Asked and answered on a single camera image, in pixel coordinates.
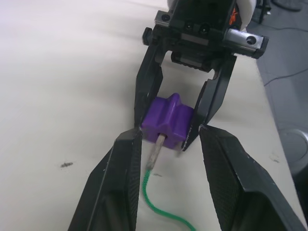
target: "green string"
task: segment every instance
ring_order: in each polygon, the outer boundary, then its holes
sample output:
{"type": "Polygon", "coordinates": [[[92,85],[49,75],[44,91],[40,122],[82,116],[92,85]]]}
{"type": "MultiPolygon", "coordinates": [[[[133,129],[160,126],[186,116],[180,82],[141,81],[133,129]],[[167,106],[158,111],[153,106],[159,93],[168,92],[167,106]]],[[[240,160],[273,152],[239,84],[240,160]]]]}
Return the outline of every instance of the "green string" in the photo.
{"type": "Polygon", "coordinates": [[[178,217],[176,215],[173,215],[171,213],[168,213],[168,212],[165,212],[163,210],[160,210],[159,208],[156,208],[152,202],[150,201],[149,197],[148,197],[148,194],[146,192],[146,185],[148,184],[148,181],[149,181],[149,176],[151,174],[151,171],[150,170],[147,170],[145,172],[145,176],[143,178],[143,182],[142,182],[142,192],[143,192],[143,196],[144,196],[144,199],[146,201],[146,203],[148,204],[148,206],[151,208],[151,210],[153,210],[155,213],[159,214],[159,215],[162,215],[166,218],[170,218],[170,219],[173,219],[173,220],[177,220],[183,224],[185,224],[191,231],[196,231],[196,229],[194,228],[194,226],[192,226],[191,223],[189,223],[187,220],[181,218],[181,217],[178,217]]]}

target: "purple plastic piece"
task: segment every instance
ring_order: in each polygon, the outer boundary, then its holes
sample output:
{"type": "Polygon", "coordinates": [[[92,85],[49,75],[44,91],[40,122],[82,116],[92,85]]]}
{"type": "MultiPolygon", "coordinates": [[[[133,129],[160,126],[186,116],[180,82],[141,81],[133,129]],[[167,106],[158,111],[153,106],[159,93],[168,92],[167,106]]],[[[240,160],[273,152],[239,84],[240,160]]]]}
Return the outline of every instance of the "purple plastic piece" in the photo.
{"type": "Polygon", "coordinates": [[[167,135],[164,146],[173,149],[186,140],[193,109],[183,105],[180,95],[174,93],[168,99],[156,97],[141,128],[145,139],[156,142],[160,133],[167,135]]]}

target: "table surface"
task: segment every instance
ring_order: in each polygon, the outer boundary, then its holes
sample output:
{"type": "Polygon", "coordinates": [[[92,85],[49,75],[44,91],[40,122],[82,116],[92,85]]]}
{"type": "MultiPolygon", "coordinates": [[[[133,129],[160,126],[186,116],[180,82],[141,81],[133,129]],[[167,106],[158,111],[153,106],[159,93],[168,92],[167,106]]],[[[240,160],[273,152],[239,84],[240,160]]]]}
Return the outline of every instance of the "table surface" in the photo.
{"type": "MultiPolygon", "coordinates": [[[[0,230],[67,230],[86,180],[133,126],[134,85],[157,0],[11,0],[0,6],[0,230]],[[68,167],[61,167],[72,162],[68,167]]],[[[159,96],[194,107],[213,73],[163,62],[159,96]]],[[[209,123],[235,135],[304,217],[256,62],[239,56],[222,107],[209,123]]],[[[141,176],[152,144],[142,146],[141,176]]],[[[180,155],[163,148],[148,191],[197,230],[220,230],[200,140],[180,155]]],[[[138,231],[185,230],[140,197],[138,231]]]]}

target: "black cable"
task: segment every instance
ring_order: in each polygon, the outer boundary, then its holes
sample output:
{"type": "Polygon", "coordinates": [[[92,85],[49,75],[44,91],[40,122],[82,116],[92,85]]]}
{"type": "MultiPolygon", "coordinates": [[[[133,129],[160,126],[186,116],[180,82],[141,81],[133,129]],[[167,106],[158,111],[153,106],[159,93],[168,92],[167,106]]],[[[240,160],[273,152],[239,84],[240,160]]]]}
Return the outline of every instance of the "black cable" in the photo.
{"type": "Polygon", "coordinates": [[[291,74],[291,75],[287,75],[287,76],[278,76],[278,77],[273,78],[273,79],[271,79],[270,81],[268,81],[266,84],[264,84],[264,86],[268,85],[270,82],[272,82],[272,81],[274,81],[274,80],[281,79],[281,78],[288,78],[288,77],[296,76],[296,75],[301,74],[301,73],[303,73],[303,72],[305,72],[305,71],[308,71],[308,68],[306,68],[306,69],[304,69],[304,70],[301,70],[301,71],[299,71],[299,72],[296,72],[296,73],[294,73],[294,74],[291,74]]]}
{"type": "Polygon", "coordinates": [[[271,2],[286,11],[299,12],[303,9],[300,0],[271,0],[271,2]]]}
{"type": "Polygon", "coordinates": [[[268,28],[271,28],[273,30],[298,30],[298,31],[302,31],[302,32],[308,32],[308,30],[297,28],[297,27],[281,27],[281,28],[278,28],[278,27],[264,25],[264,24],[259,24],[259,26],[268,27],[268,28]]]}

